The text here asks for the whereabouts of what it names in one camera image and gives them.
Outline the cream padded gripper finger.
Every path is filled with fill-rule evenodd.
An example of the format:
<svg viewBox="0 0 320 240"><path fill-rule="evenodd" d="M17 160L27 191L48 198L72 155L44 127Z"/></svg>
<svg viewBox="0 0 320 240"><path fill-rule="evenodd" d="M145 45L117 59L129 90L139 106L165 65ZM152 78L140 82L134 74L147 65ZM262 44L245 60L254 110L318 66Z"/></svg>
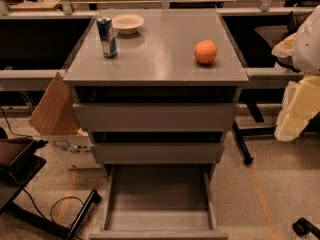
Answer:
<svg viewBox="0 0 320 240"><path fill-rule="evenodd" d="M286 37L272 49L272 54L280 58L291 56L293 54L293 44L295 41L295 37L295 33Z"/></svg>
<svg viewBox="0 0 320 240"><path fill-rule="evenodd" d="M305 76L299 82L290 81L285 88L274 136L283 142L294 140L319 112L320 77Z"/></svg>

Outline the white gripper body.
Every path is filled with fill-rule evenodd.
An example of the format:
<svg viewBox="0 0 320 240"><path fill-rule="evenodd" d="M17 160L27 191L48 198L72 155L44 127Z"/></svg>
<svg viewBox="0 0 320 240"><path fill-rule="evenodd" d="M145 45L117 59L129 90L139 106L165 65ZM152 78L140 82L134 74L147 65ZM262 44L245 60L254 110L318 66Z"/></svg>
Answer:
<svg viewBox="0 0 320 240"><path fill-rule="evenodd" d="M292 60L296 69L306 74L320 74L320 5L298 28Z"/></svg>

